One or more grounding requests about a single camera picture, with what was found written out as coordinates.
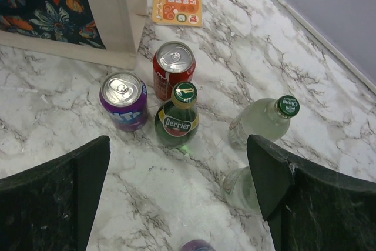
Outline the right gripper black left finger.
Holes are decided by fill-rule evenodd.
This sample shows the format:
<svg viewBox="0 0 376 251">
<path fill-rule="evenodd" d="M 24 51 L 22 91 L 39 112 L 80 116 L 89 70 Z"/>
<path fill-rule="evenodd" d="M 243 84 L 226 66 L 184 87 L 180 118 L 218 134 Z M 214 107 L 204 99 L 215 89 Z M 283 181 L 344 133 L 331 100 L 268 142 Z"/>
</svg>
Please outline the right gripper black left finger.
<svg viewBox="0 0 376 251">
<path fill-rule="evenodd" d="M 86 250 L 109 161 L 100 136 L 1 179 L 1 250 Z"/>
</svg>

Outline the clear Chang bottle far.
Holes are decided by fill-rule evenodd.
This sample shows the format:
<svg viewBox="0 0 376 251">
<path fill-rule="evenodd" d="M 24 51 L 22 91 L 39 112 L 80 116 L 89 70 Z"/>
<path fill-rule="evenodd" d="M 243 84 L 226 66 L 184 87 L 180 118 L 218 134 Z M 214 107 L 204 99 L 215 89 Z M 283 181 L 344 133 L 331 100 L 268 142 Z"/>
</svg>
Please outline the clear Chang bottle far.
<svg viewBox="0 0 376 251">
<path fill-rule="evenodd" d="M 230 123 L 230 143 L 235 148 L 245 149 L 250 135 L 260 135 L 275 142 L 287 133 L 290 119 L 295 117 L 299 110 L 299 101 L 291 95 L 283 95 L 278 99 L 256 100 Z"/>
</svg>

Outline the green Perrier bottle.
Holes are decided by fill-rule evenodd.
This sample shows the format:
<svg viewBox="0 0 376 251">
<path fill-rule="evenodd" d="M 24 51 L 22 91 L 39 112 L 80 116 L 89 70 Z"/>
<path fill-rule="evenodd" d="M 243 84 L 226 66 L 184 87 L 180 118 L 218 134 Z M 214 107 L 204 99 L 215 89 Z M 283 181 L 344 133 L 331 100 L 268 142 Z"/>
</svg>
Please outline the green Perrier bottle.
<svg viewBox="0 0 376 251">
<path fill-rule="evenodd" d="M 179 148 L 193 139 L 199 125 L 197 94 L 191 82 L 174 86 L 170 99 L 159 107 L 154 119 L 156 137 L 161 144 Z"/>
</svg>

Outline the purple Fanta can tilted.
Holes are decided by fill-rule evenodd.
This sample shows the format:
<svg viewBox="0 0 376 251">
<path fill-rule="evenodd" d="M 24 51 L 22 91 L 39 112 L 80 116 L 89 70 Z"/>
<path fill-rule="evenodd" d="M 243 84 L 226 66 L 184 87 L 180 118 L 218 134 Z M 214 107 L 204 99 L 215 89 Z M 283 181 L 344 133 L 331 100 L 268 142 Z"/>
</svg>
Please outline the purple Fanta can tilted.
<svg viewBox="0 0 376 251">
<path fill-rule="evenodd" d="M 215 251 L 215 248 L 205 240 L 195 239 L 183 244 L 179 251 Z"/>
</svg>

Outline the clear Chang bottle near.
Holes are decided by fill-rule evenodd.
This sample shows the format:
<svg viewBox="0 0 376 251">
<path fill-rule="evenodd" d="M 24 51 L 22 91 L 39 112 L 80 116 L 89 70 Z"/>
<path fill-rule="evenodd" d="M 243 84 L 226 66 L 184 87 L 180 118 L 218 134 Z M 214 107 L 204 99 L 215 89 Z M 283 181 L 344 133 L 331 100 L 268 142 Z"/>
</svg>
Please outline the clear Chang bottle near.
<svg viewBox="0 0 376 251">
<path fill-rule="evenodd" d="M 228 173 L 222 183 L 222 191 L 230 206 L 245 212 L 261 214 L 249 166 Z"/>
</svg>

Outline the beige canvas tote bag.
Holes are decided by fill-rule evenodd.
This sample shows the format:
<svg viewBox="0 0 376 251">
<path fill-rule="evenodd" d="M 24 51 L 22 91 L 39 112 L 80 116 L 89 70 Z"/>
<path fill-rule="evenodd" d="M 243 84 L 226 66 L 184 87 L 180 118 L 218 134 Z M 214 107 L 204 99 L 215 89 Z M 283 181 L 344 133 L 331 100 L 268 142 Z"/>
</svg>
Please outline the beige canvas tote bag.
<svg viewBox="0 0 376 251">
<path fill-rule="evenodd" d="M 1 0 L 1 44 L 133 69 L 147 0 Z"/>
</svg>

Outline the orange spiral notebook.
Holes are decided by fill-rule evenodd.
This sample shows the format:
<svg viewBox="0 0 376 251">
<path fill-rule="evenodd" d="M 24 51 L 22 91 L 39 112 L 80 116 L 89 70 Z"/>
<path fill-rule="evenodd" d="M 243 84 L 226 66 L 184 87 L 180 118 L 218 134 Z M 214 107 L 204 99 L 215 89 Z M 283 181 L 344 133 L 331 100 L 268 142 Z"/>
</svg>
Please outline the orange spiral notebook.
<svg viewBox="0 0 376 251">
<path fill-rule="evenodd" d="M 159 25 L 202 27 L 202 0 L 153 0 L 152 20 Z"/>
</svg>

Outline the red cola can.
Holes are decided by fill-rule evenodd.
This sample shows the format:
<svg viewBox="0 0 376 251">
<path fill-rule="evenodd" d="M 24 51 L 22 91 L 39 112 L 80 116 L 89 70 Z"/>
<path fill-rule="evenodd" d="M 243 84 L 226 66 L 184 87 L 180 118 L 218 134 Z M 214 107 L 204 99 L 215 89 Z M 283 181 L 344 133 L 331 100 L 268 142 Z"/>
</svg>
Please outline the red cola can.
<svg viewBox="0 0 376 251">
<path fill-rule="evenodd" d="M 196 59 L 185 43 L 164 43 L 153 57 L 153 84 L 156 96 L 162 101 L 168 100 L 177 83 L 192 80 L 195 69 Z"/>
</svg>

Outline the clear chang bottle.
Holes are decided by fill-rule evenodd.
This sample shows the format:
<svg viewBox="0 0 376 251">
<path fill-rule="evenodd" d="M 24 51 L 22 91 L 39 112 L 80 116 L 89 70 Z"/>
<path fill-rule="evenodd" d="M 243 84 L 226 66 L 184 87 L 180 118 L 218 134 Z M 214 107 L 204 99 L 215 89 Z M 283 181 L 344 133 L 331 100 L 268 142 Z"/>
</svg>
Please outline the clear chang bottle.
<svg viewBox="0 0 376 251">
<path fill-rule="evenodd" d="M 245 212 L 261 214 L 249 166 L 228 173 L 222 183 L 222 191 L 230 206 Z"/>
<path fill-rule="evenodd" d="M 260 135 L 275 142 L 287 133 L 290 119 L 295 117 L 299 110 L 299 101 L 291 95 L 283 95 L 278 99 L 256 100 L 230 123 L 230 143 L 235 148 L 245 149 L 250 135 Z"/>
</svg>

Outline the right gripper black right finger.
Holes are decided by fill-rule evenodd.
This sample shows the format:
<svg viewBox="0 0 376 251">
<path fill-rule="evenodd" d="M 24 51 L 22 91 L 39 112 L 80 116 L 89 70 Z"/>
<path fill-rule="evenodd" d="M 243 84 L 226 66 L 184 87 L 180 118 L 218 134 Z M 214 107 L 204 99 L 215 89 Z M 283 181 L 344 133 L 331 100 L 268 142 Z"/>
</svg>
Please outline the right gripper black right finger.
<svg viewBox="0 0 376 251">
<path fill-rule="evenodd" d="M 375 183 L 250 135 L 247 158 L 275 250 L 375 250 Z"/>
</svg>

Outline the purple fanta can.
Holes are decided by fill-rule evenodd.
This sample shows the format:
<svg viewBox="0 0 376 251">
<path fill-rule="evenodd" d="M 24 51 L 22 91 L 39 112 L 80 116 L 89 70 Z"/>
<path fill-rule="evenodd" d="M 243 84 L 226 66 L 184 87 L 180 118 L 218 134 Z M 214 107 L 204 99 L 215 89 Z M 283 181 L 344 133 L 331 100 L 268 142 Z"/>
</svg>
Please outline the purple fanta can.
<svg viewBox="0 0 376 251">
<path fill-rule="evenodd" d="M 205 240 L 195 239 L 183 244 L 179 251 L 215 251 L 215 248 Z"/>
<path fill-rule="evenodd" d="M 146 85 L 131 72 L 117 71 L 108 75 L 100 87 L 99 99 L 120 130 L 136 131 L 148 120 Z"/>
</svg>

